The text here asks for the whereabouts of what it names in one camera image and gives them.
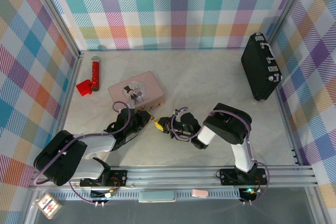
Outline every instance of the red cylinder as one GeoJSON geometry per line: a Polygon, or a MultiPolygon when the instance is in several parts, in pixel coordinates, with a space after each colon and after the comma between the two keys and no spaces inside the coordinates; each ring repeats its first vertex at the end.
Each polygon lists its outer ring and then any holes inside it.
{"type": "Polygon", "coordinates": [[[92,91],[98,91],[100,59],[99,57],[94,56],[91,60],[92,60],[92,91]]]}

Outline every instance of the pink box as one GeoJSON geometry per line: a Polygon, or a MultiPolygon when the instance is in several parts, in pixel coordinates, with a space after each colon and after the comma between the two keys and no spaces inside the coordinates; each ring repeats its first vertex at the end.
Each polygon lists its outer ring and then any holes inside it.
{"type": "MultiPolygon", "coordinates": [[[[133,103],[135,111],[149,111],[164,104],[164,93],[150,71],[109,87],[109,92],[113,102],[133,103]]],[[[120,110],[124,105],[118,103],[115,107],[120,110]]]]}

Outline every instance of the purple cable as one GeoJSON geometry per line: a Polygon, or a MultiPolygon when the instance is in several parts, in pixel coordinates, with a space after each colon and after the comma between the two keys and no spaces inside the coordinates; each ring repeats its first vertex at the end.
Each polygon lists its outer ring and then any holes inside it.
{"type": "Polygon", "coordinates": [[[263,166],[263,167],[265,168],[266,173],[267,173],[267,177],[268,177],[268,180],[267,180],[267,184],[266,184],[266,188],[265,188],[265,190],[262,192],[262,194],[260,195],[259,198],[257,198],[256,200],[253,201],[253,202],[256,202],[256,201],[258,201],[259,199],[261,199],[261,198],[265,195],[265,193],[266,193],[266,191],[267,191],[267,189],[268,189],[268,187],[269,187],[270,173],[269,173],[269,169],[268,169],[267,165],[265,165],[265,164],[262,163],[262,162],[258,162],[258,161],[256,161],[256,160],[254,160],[253,157],[252,157],[251,146],[250,146],[250,140],[249,140],[249,136],[250,136],[251,128],[248,126],[247,122],[246,122],[243,118],[241,118],[239,115],[236,115],[236,114],[234,114],[234,113],[232,113],[232,112],[229,112],[229,111],[226,111],[226,110],[213,110],[213,111],[211,111],[211,112],[209,113],[209,115],[212,115],[213,113],[224,113],[224,114],[231,115],[231,116],[235,117],[236,119],[240,120],[240,121],[244,124],[244,126],[246,127],[246,129],[247,129],[246,142],[247,142],[247,152],[248,152],[248,156],[249,156],[249,158],[250,158],[254,163],[256,163],[256,164],[258,164],[258,165],[261,165],[261,166],[263,166]]]}
{"type": "Polygon", "coordinates": [[[181,140],[181,141],[188,141],[188,140],[190,140],[190,139],[193,139],[194,137],[196,137],[196,136],[198,136],[198,134],[201,132],[201,130],[202,130],[202,127],[200,128],[200,130],[195,134],[195,135],[193,135],[193,136],[189,136],[189,137],[181,137],[181,136],[179,136],[177,133],[176,133],[176,131],[175,131],[175,129],[174,129],[174,120],[175,120],[175,118],[176,118],[176,115],[179,113],[179,112],[181,112],[181,111],[186,111],[186,110],[188,110],[188,107],[182,107],[182,108],[180,108],[179,110],[177,110],[176,112],[175,112],[175,114],[172,116],[172,120],[171,120],[171,128],[172,128],[172,131],[173,131],[173,133],[174,133],[174,135],[175,135],[175,137],[176,137],[176,139],[178,139],[178,140],[181,140]]]}
{"type": "Polygon", "coordinates": [[[47,179],[47,180],[44,180],[44,181],[42,181],[42,182],[37,182],[37,180],[38,180],[38,178],[63,154],[63,152],[64,151],[66,151],[66,149],[67,148],[69,148],[69,146],[71,145],[71,144],[73,144],[75,141],[77,141],[77,140],[79,140],[79,139],[82,139],[82,138],[84,138],[84,137],[88,137],[88,136],[108,136],[108,135],[115,135],[115,134],[117,134],[117,133],[119,133],[119,132],[121,132],[121,131],[123,131],[126,127],[127,127],[127,125],[130,123],[130,120],[131,120],[131,110],[130,110],[130,108],[127,106],[127,104],[126,103],[124,103],[124,102],[121,102],[121,101],[117,101],[117,102],[115,102],[113,105],[112,105],[112,107],[113,107],[113,109],[114,109],[114,105],[116,104],[116,103],[121,103],[121,104],[123,104],[123,105],[125,105],[126,106],[126,108],[127,108],[127,110],[128,110],[128,118],[127,118],[127,122],[126,122],[126,124],[121,128],[121,129],[119,129],[119,130],[117,130],[117,131],[114,131],[114,132],[112,132],[112,133],[89,133],[89,134],[85,134],[85,135],[81,135],[81,136],[78,136],[78,137],[76,137],[76,138],[74,138],[74,139],[72,139],[69,143],[67,143],[66,144],[66,146],[64,146],[64,148],[63,149],[61,149],[58,153],[57,153],[57,155],[55,156],[55,157],[53,157],[53,159],[45,166],[45,167],[43,167],[43,169],[37,174],[37,176],[36,176],[36,178],[34,179],[34,181],[33,181],[33,183],[34,183],[34,185],[41,185],[41,184],[44,184],[45,182],[48,182],[49,180],[47,179]]]}

